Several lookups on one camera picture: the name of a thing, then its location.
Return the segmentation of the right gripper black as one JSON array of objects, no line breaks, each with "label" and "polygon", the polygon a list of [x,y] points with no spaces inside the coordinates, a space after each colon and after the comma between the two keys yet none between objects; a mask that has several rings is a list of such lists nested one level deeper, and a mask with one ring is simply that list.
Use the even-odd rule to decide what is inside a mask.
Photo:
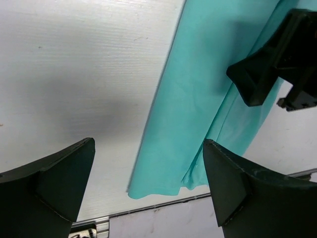
[{"label": "right gripper black", "polygon": [[316,107],[317,13],[298,8],[288,11],[272,39],[229,66],[226,75],[248,107],[264,103],[277,75],[292,84],[278,106],[288,112]]}]

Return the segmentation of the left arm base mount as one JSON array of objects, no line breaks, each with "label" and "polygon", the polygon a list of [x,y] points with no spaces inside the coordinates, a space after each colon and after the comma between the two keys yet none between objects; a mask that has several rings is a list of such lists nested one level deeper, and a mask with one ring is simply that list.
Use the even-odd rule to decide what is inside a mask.
[{"label": "left arm base mount", "polygon": [[109,216],[72,224],[69,238],[109,238]]}]

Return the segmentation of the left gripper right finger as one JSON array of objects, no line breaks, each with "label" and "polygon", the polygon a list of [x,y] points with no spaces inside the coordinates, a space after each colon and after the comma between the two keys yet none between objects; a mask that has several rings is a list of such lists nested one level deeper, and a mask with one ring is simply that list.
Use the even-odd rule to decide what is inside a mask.
[{"label": "left gripper right finger", "polygon": [[213,140],[203,159],[217,224],[226,238],[314,238],[317,185],[234,154]]}]

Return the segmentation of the teal t shirt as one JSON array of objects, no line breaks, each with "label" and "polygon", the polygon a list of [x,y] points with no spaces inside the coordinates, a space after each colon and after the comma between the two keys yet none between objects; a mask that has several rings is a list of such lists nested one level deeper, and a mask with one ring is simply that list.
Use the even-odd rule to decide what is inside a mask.
[{"label": "teal t shirt", "polygon": [[243,155],[282,85],[263,105],[248,107],[226,76],[233,63],[260,49],[286,13],[314,0],[188,0],[145,127],[128,196],[177,195],[208,184],[203,141]]}]

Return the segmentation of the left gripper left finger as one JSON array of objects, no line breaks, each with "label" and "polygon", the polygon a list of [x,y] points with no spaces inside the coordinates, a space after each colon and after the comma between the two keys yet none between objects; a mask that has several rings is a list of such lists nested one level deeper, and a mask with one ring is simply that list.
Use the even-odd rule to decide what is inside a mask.
[{"label": "left gripper left finger", "polygon": [[66,238],[76,222],[95,156],[85,138],[0,175],[2,238]]}]

